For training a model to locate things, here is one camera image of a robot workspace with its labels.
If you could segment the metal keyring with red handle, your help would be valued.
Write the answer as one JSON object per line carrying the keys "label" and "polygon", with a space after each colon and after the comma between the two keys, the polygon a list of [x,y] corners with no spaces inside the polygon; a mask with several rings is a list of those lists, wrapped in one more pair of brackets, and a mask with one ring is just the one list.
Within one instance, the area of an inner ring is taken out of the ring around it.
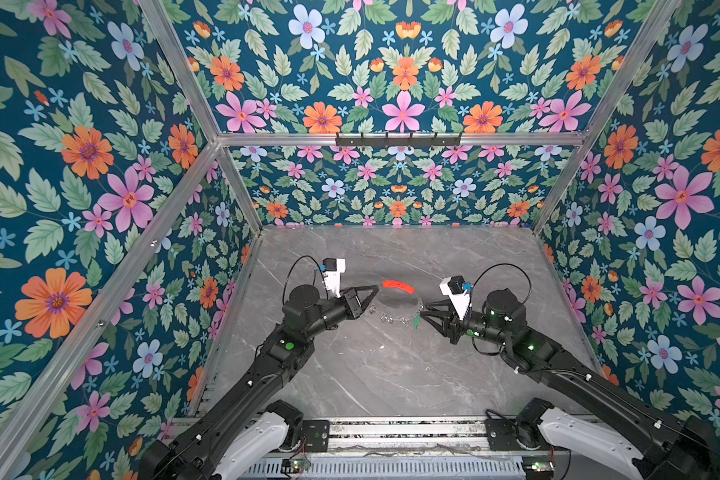
{"label": "metal keyring with red handle", "polygon": [[423,302],[413,286],[401,281],[383,280],[369,315],[384,324],[413,326],[413,319],[422,307]]}

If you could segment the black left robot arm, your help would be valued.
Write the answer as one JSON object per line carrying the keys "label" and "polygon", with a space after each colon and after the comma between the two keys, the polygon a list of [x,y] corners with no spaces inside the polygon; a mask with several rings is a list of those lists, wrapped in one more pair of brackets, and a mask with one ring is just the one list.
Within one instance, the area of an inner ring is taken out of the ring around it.
{"label": "black left robot arm", "polygon": [[348,287],[322,298],[311,284],[296,287],[282,305],[283,321],[263,341],[250,367],[188,430],[142,455],[140,479],[210,479],[264,403],[287,385],[315,351],[314,338],[360,318],[379,293],[376,285]]}

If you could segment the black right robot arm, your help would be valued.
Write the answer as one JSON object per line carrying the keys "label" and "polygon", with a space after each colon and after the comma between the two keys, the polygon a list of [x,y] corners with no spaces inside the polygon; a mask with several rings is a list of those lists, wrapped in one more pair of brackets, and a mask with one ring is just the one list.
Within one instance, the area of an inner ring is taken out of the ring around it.
{"label": "black right robot arm", "polygon": [[720,454],[713,428],[691,416],[681,421],[613,385],[559,342],[531,328],[525,305],[508,289],[488,294],[473,309],[467,292],[425,305],[421,319],[456,344],[467,336],[497,346],[515,373],[555,390],[596,417],[579,420],[534,399],[516,417],[516,438],[578,453],[630,479],[718,479]]}

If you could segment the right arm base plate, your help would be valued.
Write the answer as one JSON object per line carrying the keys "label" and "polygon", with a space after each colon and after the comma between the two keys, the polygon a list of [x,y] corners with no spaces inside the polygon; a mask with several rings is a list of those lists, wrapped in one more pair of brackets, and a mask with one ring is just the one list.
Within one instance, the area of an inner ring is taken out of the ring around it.
{"label": "right arm base plate", "polygon": [[492,451],[537,450],[542,439],[535,427],[514,419],[486,418],[486,437]]}

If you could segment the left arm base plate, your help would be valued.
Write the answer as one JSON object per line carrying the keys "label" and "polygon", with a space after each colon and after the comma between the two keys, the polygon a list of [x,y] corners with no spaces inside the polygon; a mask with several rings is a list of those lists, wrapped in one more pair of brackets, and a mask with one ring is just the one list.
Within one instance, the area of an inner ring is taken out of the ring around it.
{"label": "left arm base plate", "polygon": [[290,431],[287,452],[324,453],[328,451],[331,422],[328,420],[304,420]]}

